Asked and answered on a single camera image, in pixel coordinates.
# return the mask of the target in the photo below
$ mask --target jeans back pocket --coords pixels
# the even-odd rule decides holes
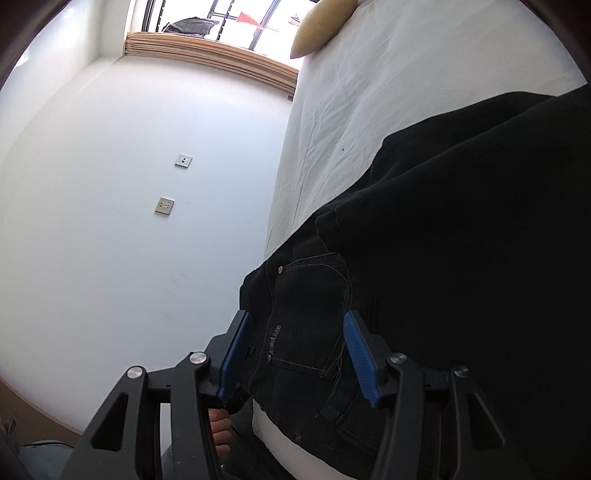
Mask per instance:
[[[280,268],[274,286],[267,361],[280,368],[334,378],[342,350],[349,273],[336,253]]]

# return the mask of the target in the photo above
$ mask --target red flag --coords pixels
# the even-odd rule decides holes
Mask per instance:
[[[243,22],[243,23],[250,23],[251,25],[254,25],[255,27],[259,28],[260,30],[263,29],[263,26],[259,22],[257,22],[250,15],[246,15],[246,13],[244,13],[244,12],[240,12],[240,15],[238,15],[238,19],[236,21]]]

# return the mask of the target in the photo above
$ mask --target wall socket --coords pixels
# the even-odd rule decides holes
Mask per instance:
[[[161,198],[158,201],[158,206],[156,207],[156,211],[158,213],[163,213],[165,215],[170,215],[170,210],[173,209],[174,200],[169,200],[165,198]]]
[[[188,155],[179,155],[175,165],[188,168],[192,159],[193,157],[189,157]]]

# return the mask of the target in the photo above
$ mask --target window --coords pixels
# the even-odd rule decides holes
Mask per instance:
[[[299,69],[290,59],[300,21],[317,0],[149,0],[142,30],[247,48]]]

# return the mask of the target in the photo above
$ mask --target metal screw head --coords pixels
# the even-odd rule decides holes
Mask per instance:
[[[404,362],[406,362],[407,360],[407,356],[404,355],[404,353],[393,353],[392,355],[390,355],[390,361],[393,364],[397,364],[397,365],[402,365]]]
[[[144,371],[141,367],[131,367],[129,370],[127,370],[127,376],[130,378],[139,378],[143,373]]]
[[[466,378],[470,374],[470,371],[466,367],[458,365],[453,369],[453,374],[456,377]]]
[[[191,360],[192,364],[200,365],[207,360],[207,355],[203,352],[195,352],[189,357],[189,360]]]

